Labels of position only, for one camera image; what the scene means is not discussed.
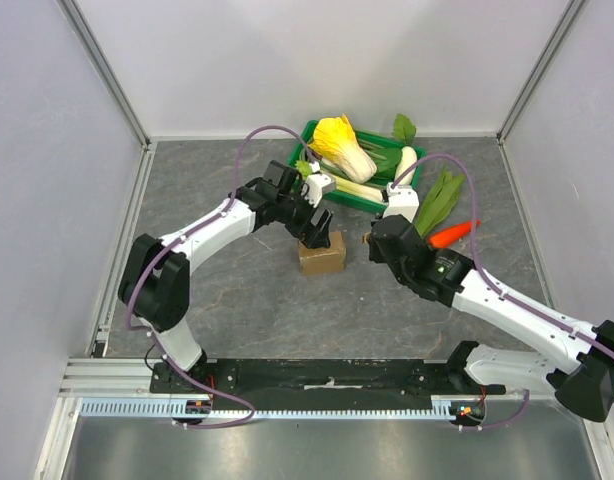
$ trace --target white wall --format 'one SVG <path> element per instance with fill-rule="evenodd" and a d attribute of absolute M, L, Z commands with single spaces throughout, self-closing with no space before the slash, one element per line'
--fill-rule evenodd
<path fill-rule="evenodd" d="M 614 321 L 614 0 L 588 2 L 508 146 L 558 306 Z"/>
<path fill-rule="evenodd" d="M 32 477 L 139 158 L 57 2 L 0 2 L 0 480 Z"/>
<path fill-rule="evenodd" d="M 79 0 L 154 136 L 242 137 L 347 112 L 495 132 L 567 0 Z"/>

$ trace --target gray marble floor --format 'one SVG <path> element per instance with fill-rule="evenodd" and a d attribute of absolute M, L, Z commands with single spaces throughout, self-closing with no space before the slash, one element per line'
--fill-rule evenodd
<path fill-rule="evenodd" d="M 428 152 L 449 152 L 473 172 L 482 225 L 478 250 L 488 270 L 517 290 L 543 299 L 517 206 L 492 138 L 423 138 Z M 261 175 L 270 160 L 285 161 L 290 140 L 252 142 L 241 179 Z M 149 178 L 136 234 L 160 236 L 213 209 L 232 184 L 237 141 L 161 142 Z M 424 166 L 421 198 L 441 164 Z M 272 225 L 239 239 L 210 258 L 192 278 L 191 328 L 217 357 L 433 358 L 443 359 L 461 340 L 498 348 L 520 342 L 470 315 L 417 298 L 396 283 L 384 265 L 370 263 L 361 236 L 372 215 L 335 204 L 332 226 L 343 231 L 347 267 L 341 273 L 304 277 L 297 243 Z M 467 189 L 445 226 L 470 215 Z M 456 246 L 468 251 L 467 242 Z M 144 354 L 150 342 L 124 329 L 124 305 L 114 314 L 108 356 Z"/>

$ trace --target cardboard box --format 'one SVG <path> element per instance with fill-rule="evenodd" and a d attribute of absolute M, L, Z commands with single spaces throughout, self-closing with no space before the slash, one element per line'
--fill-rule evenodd
<path fill-rule="evenodd" d="M 345 246 L 342 232 L 331 232 L 329 240 L 331 241 L 331 247 L 311 250 L 302 243 L 298 243 L 300 271 L 303 275 L 340 272 L 345 268 L 347 247 Z"/>

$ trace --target carrot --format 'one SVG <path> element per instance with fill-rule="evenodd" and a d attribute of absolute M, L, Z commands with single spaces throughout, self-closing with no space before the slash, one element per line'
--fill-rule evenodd
<path fill-rule="evenodd" d="M 480 225 L 480 220 L 476 220 L 476 226 Z M 469 222 L 454 225 L 453 227 L 446 228 L 438 233 L 429 237 L 428 241 L 434 248 L 447 248 L 452 243 L 457 242 L 465 235 L 471 232 L 471 220 Z"/>

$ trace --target green plastic tray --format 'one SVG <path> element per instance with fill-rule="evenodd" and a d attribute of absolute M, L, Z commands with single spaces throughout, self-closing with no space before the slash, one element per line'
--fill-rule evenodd
<path fill-rule="evenodd" d="M 311 120 L 305 126 L 305 129 L 303 130 L 301 137 L 306 143 L 309 143 L 311 141 L 312 136 L 314 135 L 314 130 L 316 130 L 316 125 L 318 125 L 318 121 Z M 388 148 L 388 147 L 402 148 L 403 147 L 403 144 L 400 143 L 398 140 L 393 140 L 387 137 L 381 137 L 380 135 L 375 135 L 373 133 L 363 132 L 360 130 L 354 130 L 354 131 L 356 132 L 356 137 L 359 140 L 365 140 L 371 143 L 375 143 L 376 145 L 379 145 L 380 147 L 383 147 L 383 148 Z M 418 158 L 422 158 L 425 155 L 427 155 L 427 152 L 424 149 L 420 147 L 413 147 L 413 148 L 414 150 L 416 150 L 416 155 L 418 156 Z M 289 157 L 287 164 L 292 167 L 295 167 L 296 162 L 298 162 L 300 152 L 302 150 L 303 150 L 303 146 L 298 144 L 296 148 L 294 148 L 294 151 L 292 152 L 291 157 Z M 411 181 L 411 186 L 414 189 L 416 188 L 416 185 L 418 185 L 418 179 L 420 178 L 420 169 L 421 167 L 416 168 L 416 171 L 414 172 L 414 178 Z M 346 205 L 348 207 L 352 207 L 357 210 L 362 210 L 364 212 L 369 212 L 369 213 L 382 213 L 385 210 L 385 208 L 387 208 L 387 205 L 381 205 L 379 203 L 365 200 L 364 198 L 360 198 L 355 195 L 350 195 L 349 193 L 341 192 L 338 190 L 328 193 L 327 195 L 325 195 L 325 198 L 332 202 L 340 203 L 341 205 Z"/>

